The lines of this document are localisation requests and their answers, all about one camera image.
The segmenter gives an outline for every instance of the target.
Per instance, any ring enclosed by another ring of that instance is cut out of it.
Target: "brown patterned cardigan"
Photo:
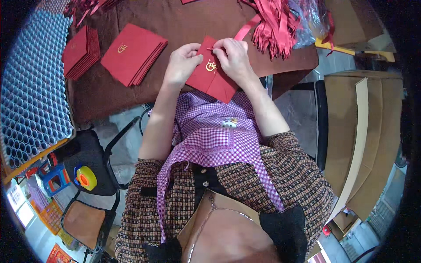
[[[299,146],[293,132],[271,136],[260,153],[267,173],[286,210],[297,205],[304,211],[306,255],[314,247],[329,217],[333,193],[315,162]],[[139,159],[126,194],[126,207],[117,235],[115,252],[119,262],[148,262],[145,244],[159,244],[161,238],[154,196],[142,188],[156,187],[156,176],[164,161]],[[175,238],[195,210],[195,178],[187,162],[171,167],[172,188],[166,194],[165,233]],[[228,195],[259,213],[275,213],[254,167],[233,163],[215,167],[217,179]]]

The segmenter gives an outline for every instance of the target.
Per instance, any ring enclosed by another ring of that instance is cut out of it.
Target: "woman's left hand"
[[[171,53],[164,83],[176,85],[180,89],[184,86],[196,66],[203,61],[203,55],[196,55],[200,46],[198,43],[191,43]]]

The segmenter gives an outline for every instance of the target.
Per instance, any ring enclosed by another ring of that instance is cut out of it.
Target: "blue plastic stool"
[[[67,174],[63,164],[58,164],[53,167],[52,170],[42,178],[42,180],[44,189],[49,197],[52,197],[71,184],[69,175]],[[54,188],[53,182],[59,184],[57,189]]]

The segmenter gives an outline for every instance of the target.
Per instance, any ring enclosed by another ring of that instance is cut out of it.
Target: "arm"
[[[284,117],[250,66],[247,43],[225,38],[216,42],[213,47],[213,53],[218,57],[223,71],[247,94],[262,135],[269,137],[289,131]]]
[[[140,159],[167,159],[173,139],[174,116],[181,88],[199,65],[203,56],[196,56],[200,44],[182,46],[170,56],[164,81],[143,135]]]

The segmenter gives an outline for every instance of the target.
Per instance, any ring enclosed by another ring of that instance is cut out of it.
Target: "necklace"
[[[246,214],[244,214],[244,213],[241,213],[240,211],[237,211],[237,210],[234,210],[234,209],[229,209],[229,208],[219,208],[219,207],[217,207],[217,206],[214,204],[214,200],[213,200],[213,196],[212,196],[212,195],[209,197],[209,201],[210,201],[210,203],[211,203],[211,205],[212,205],[212,209],[211,209],[211,210],[210,210],[210,212],[208,213],[208,215],[207,215],[207,217],[206,217],[205,221],[203,221],[202,225],[200,226],[199,233],[197,234],[196,239],[195,239],[195,242],[194,242],[194,243],[193,243],[193,245],[192,245],[192,249],[190,250],[190,253],[189,253],[189,259],[188,259],[187,263],[190,263],[190,261],[191,261],[191,259],[192,259],[192,255],[193,255],[193,250],[195,249],[195,246],[196,246],[197,240],[199,239],[199,236],[200,236],[200,234],[202,233],[202,230],[203,230],[203,228],[205,227],[205,224],[206,224],[206,222],[208,221],[208,219],[209,219],[209,217],[211,216],[211,214],[212,214],[212,212],[213,212],[213,211],[215,211],[215,210],[227,210],[227,211],[232,211],[232,212],[236,212],[237,214],[240,214],[240,215],[244,216],[244,217],[245,217],[245,218],[247,218],[248,220],[253,221],[253,219],[251,219],[248,215],[246,215]]]

